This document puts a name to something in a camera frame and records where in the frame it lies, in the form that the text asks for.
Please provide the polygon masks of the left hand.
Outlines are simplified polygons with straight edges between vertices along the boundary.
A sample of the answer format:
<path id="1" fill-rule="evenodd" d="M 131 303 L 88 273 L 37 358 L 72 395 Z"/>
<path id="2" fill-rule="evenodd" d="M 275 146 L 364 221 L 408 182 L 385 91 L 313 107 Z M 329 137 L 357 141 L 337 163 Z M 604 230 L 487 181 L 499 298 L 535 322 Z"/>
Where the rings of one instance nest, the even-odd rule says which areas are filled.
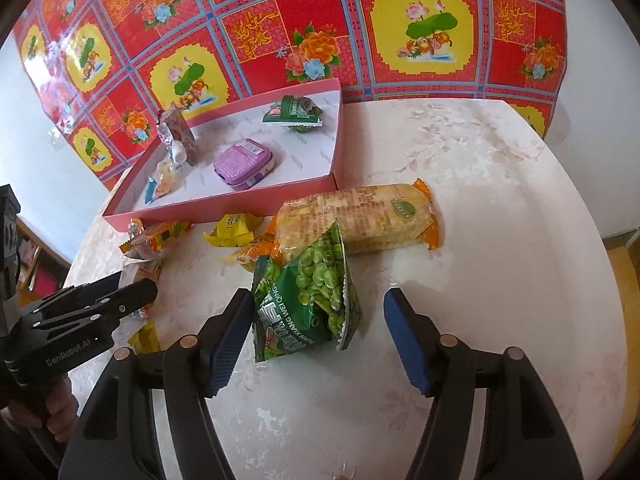
<path id="1" fill-rule="evenodd" d="M 55 440 L 68 442 L 78 423 L 79 403 L 73 395 L 72 382 L 67 375 L 56 378 L 52 385 L 44 388 L 44 406 L 47 415 L 39 416 L 29 411 L 23 403 L 9 400 L 8 405 L 2 408 L 1 416 L 15 427 L 39 429 L 46 424 Z"/>

